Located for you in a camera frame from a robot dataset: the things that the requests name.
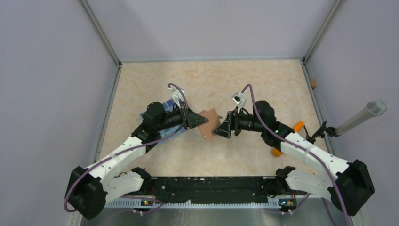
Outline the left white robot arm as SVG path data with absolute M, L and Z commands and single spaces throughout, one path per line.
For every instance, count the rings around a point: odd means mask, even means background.
M 175 107 L 164 109 L 160 102 L 148 104 L 142 122 L 131 135 L 114 151 L 87 167 L 76 167 L 70 175 L 64 197 L 64 210 L 80 213 L 85 219 L 93 219 L 105 205 L 125 194 L 135 192 L 146 194 L 150 191 L 149 174 L 142 169 L 117 176 L 133 160 L 147 154 L 159 142 L 174 134 L 161 136 L 161 131 L 176 127 L 190 130 L 208 123 L 208 118 L 195 113 L 188 106 L 183 90 L 170 83 Z

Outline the light blue card box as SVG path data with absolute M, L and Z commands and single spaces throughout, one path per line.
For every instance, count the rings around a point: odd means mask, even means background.
M 157 141 L 148 146 L 148 149 L 162 145 L 188 130 L 185 127 L 184 117 L 184 111 L 179 109 L 171 113 L 166 113 L 165 110 L 161 112 L 147 110 L 141 114 L 142 123 L 139 135 L 143 137 L 145 143 Z

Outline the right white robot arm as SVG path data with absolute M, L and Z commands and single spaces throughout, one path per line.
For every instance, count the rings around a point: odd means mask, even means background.
M 349 216 L 355 216 L 375 188 L 365 163 L 353 162 L 327 153 L 306 140 L 293 128 L 277 121 L 274 109 L 266 101 L 257 101 L 252 114 L 245 112 L 247 97 L 237 92 L 232 96 L 237 107 L 228 111 L 226 119 L 213 134 L 224 138 L 238 136 L 241 131 L 259 132 L 270 147 L 293 156 L 316 171 L 316 174 L 287 166 L 276 172 L 276 188 L 282 194 L 304 191 L 331 201 Z

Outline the purple blue card box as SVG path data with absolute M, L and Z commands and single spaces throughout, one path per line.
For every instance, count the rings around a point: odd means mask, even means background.
M 171 113 L 174 110 L 179 108 L 173 99 L 169 99 L 169 100 L 163 102 L 163 107 L 164 107 L 164 110 L 166 113 Z

